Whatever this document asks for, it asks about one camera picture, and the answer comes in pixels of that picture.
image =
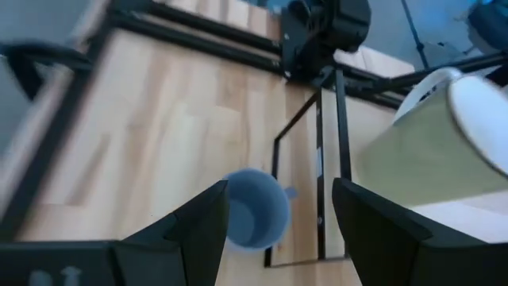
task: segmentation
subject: wooden table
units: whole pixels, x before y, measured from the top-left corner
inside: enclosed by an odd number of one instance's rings
[[[245,2],[167,4],[279,39],[278,19]],[[94,31],[104,5],[95,2],[77,29],[80,49],[87,49],[80,42]],[[413,71],[410,64],[366,47],[354,55],[338,52],[336,59],[385,76]],[[2,209],[70,78],[65,68],[54,71],[13,139],[2,165]],[[229,172],[245,167],[270,172],[276,134],[314,92],[265,71],[117,30],[18,240],[122,239]],[[334,94],[323,91],[328,198],[340,170],[334,100]],[[347,99],[347,108],[354,161],[389,126],[394,112],[355,99]],[[292,203],[291,227],[274,247],[273,264],[318,256],[315,114],[314,106],[281,142],[279,182],[296,187],[299,194]],[[344,243],[331,199],[326,200],[325,212],[326,255],[340,256]],[[264,269],[262,256],[225,249],[217,284],[360,284],[350,261]]]

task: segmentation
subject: white mug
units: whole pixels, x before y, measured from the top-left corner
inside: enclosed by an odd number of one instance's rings
[[[405,207],[505,191],[508,97],[486,79],[439,69],[414,87],[356,170],[360,185]]]

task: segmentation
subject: black metal frame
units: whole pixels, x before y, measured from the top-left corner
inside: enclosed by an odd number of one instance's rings
[[[150,0],[129,0],[115,1],[107,8],[108,12],[102,20],[97,32],[90,39],[90,46],[86,58],[90,61],[89,69],[75,69],[74,78],[65,92],[63,99],[57,107],[56,113],[50,121],[45,135],[31,158],[28,167],[15,187],[13,198],[4,213],[0,225],[0,241],[13,241],[21,229],[29,209],[37,196],[48,170],[55,160],[56,154],[63,145],[71,123],[75,119],[79,105],[83,100],[87,83],[94,77],[94,68],[98,65],[101,53],[106,46],[110,34],[114,29],[126,29],[161,41],[178,44],[186,48],[192,48],[210,55],[219,56],[227,60],[241,64],[247,64],[267,72],[284,76],[280,60],[269,59],[259,56],[253,52],[247,52],[240,48],[233,48],[227,44],[219,44],[201,37],[163,27],[137,17],[136,13],[152,14],[165,20],[188,25],[191,28],[203,32],[212,33],[215,36],[224,37],[238,43],[249,45],[253,48],[282,56],[283,42],[271,41],[257,35],[247,33],[240,29],[234,29],[227,25],[207,20],[194,14],[151,2]],[[481,56],[475,59],[463,60],[451,63],[453,66],[462,69],[464,72],[489,68],[497,65],[508,64],[508,56],[505,52],[490,56]],[[341,175],[351,179],[348,149],[348,131],[346,122],[345,95],[354,96],[375,104],[397,108],[401,103],[400,99],[383,95],[385,91],[393,91],[404,96],[410,87],[422,80],[436,68],[418,71],[413,74],[386,79],[346,64],[334,64],[329,67],[325,80],[313,81],[310,84],[318,88],[318,92],[307,101],[302,109],[289,121],[286,127],[274,140],[274,152],[272,161],[272,175],[277,176],[280,139],[293,127],[293,125],[304,115],[312,104],[317,103],[321,108],[321,88],[333,88],[337,96],[337,123],[339,128],[339,142],[341,154]],[[321,112],[317,116],[317,145],[322,146],[322,117]],[[321,223],[317,225],[318,233],[318,259],[316,261],[300,261],[287,265],[300,265],[318,261],[335,261],[347,259],[344,257],[325,257],[325,229],[324,229],[324,202],[323,183],[318,179],[318,200],[317,209],[321,216]],[[266,267],[282,267],[287,265],[272,265],[271,250],[267,250],[265,256]]]

